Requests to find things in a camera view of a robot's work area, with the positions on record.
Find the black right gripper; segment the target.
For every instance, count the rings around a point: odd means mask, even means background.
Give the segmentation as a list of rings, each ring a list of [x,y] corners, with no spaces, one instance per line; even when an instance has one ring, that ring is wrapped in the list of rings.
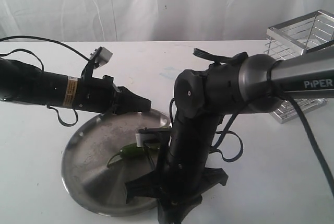
[[[201,193],[216,184],[225,186],[223,169],[205,167],[219,121],[175,119],[160,181],[151,171],[126,182],[126,203],[135,197],[159,198],[158,223],[182,223],[201,204]]]

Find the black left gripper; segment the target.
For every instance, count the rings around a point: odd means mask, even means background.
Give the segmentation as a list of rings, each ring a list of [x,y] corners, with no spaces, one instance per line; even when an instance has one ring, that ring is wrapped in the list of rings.
[[[126,87],[117,87],[112,76],[80,78],[75,94],[76,110],[105,113],[116,101],[117,115],[151,110],[149,99],[136,95]]]

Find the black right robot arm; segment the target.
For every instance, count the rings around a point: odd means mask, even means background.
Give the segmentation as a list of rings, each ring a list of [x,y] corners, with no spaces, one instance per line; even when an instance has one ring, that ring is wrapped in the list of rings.
[[[277,61],[265,54],[234,57],[194,54],[211,61],[205,71],[186,69],[174,85],[176,106],[171,128],[145,129],[160,141],[153,171],[126,183],[127,201],[134,197],[158,201],[159,223],[181,223],[202,201],[202,194],[225,185],[222,169],[206,167],[210,153],[219,151],[239,114],[269,113],[282,101],[295,108],[329,186],[333,175],[315,140],[297,98],[333,97],[333,49]]]

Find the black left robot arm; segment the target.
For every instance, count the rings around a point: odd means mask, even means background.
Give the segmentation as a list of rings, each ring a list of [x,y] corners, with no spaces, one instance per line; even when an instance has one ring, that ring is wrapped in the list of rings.
[[[105,75],[80,78],[45,72],[36,66],[17,60],[1,60],[1,99],[21,104],[49,105],[88,112],[116,115],[147,112],[151,101]]]

